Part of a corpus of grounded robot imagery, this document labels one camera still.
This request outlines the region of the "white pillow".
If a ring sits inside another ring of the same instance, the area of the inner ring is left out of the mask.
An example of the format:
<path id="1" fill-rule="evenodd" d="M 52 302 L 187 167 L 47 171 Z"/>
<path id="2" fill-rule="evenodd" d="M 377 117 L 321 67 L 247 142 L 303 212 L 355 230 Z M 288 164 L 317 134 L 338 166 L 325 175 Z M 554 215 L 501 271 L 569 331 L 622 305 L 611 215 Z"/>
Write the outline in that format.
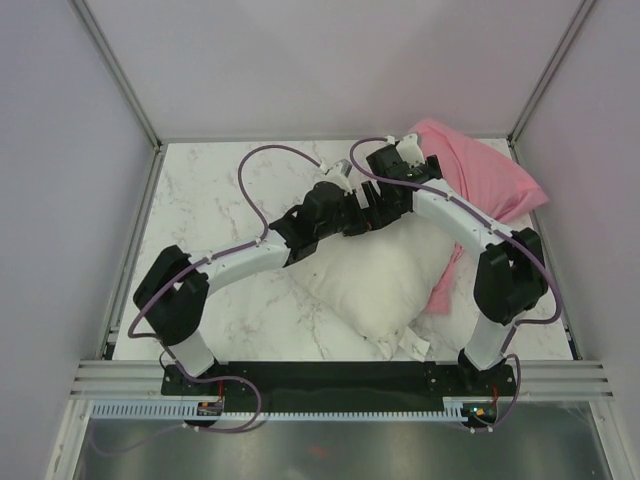
<path id="1" fill-rule="evenodd" d="M 407 214 L 381 230 L 330 236 L 288 268 L 292 279 L 373 343 L 385 360 L 403 350 L 423 361 L 430 343 L 410 329 L 437 293 L 456 242 Z"/>

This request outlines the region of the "pink satin pillowcase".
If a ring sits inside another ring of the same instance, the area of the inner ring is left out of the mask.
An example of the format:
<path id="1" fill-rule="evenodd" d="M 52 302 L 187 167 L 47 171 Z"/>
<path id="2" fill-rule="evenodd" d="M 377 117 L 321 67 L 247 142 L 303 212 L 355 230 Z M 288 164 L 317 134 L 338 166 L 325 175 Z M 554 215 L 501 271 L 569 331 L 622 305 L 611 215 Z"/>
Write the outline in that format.
<path id="1" fill-rule="evenodd" d="M 494 219 L 508 224 L 549 201 L 526 170 L 491 146 L 430 118 L 419 121 L 409 131 L 420 137 L 424 155 L 438 157 L 448 184 Z M 455 264 L 463 249 L 436 226 L 413 214 L 407 219 L 407 227 L 415 235 L 415 250 L 427 246 L 436 248 L 434 254 L 421 262 L 424 268 L 431 269 L 424 279 L 425 312 L 447 315 L 451 310 Z"/>

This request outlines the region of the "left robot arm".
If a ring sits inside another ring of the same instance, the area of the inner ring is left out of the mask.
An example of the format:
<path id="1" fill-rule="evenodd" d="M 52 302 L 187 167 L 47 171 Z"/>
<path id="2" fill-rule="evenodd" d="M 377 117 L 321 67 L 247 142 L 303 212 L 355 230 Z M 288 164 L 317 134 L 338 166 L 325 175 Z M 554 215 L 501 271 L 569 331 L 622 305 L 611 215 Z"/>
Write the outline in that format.
<path id="1" fill-rule="evenodd" d="M 335 234 L 357 236 L 382 228 L 391 218 L 387 205 L 370 182 L 363 187 L 365 207 L 354 192 L 319 182 L 257 239 L 198 260 L 176 245 L 161 251 L 133 295 L 136 319 L 149 323 L 189 388 L 208 394 L 219 380 L 214 355 L 199 331 L 209 297 L 254 274 L 300 262 Z"/>

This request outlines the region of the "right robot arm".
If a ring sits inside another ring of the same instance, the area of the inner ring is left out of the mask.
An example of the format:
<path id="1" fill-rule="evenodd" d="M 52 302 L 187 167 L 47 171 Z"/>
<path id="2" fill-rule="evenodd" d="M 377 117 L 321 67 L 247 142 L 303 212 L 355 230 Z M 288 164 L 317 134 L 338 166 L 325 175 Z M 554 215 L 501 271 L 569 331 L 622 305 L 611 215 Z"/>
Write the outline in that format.
<path id="1" fill-rule="evenodd" d="M 500 223 L 458 194 L 444 179 L 439 160 L 426 157 L 418 145 L 390 143 L 366 157 L 361 173 L 376 181 L 367 191 L 378 216 L 373 227 L 385 227 L 411 212 L 433 223 L 476 261 L 473 298 L 479 310 L 472 336 L 458 356 L 457 382 L 469 394 L 491 386 L 493 369 L 522 322 L 549 288 L 542 242 L 530 228 L 520 231 Z"/>

